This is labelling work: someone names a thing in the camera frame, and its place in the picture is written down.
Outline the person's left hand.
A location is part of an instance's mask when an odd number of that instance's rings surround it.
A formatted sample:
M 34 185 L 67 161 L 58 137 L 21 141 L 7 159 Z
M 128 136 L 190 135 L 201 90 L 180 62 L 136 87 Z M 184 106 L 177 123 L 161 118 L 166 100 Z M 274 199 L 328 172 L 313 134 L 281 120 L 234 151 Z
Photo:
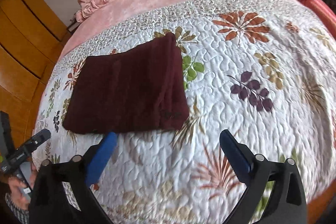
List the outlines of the person's left hand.
M 30 187 L 33 188 L 35 179 L 37 177 L 37 169 L 33 162 L 31 162 L 31 176 L 29 178 Z M 29 207 L 28 199 L 21 193 L 21 188 L 25 188 L 26 184 L 21 182 L 17 177 L 11 176 L 8 178 L 8 184 L 11 190 L 11 200 L 20 209 L 27 210 Z

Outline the checkered sleeve left forearm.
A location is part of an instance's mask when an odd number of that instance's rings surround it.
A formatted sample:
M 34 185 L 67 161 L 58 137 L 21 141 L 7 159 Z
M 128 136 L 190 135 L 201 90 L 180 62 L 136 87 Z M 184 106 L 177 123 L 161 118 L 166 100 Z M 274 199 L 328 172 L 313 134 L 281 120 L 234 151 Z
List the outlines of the checkered sleeve left forearm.
M 9 209 L 13 213 L 13 215 L 15 215 L 15 217 L 18 219 L 18 221 L 21 224 L 29 224 L 29 211 L 28 210 L 23 210 L 17 207 L 17 205 L 13 203 L 11 199 L 11 195 L 9 193 L 5 194 L 5 201 Z

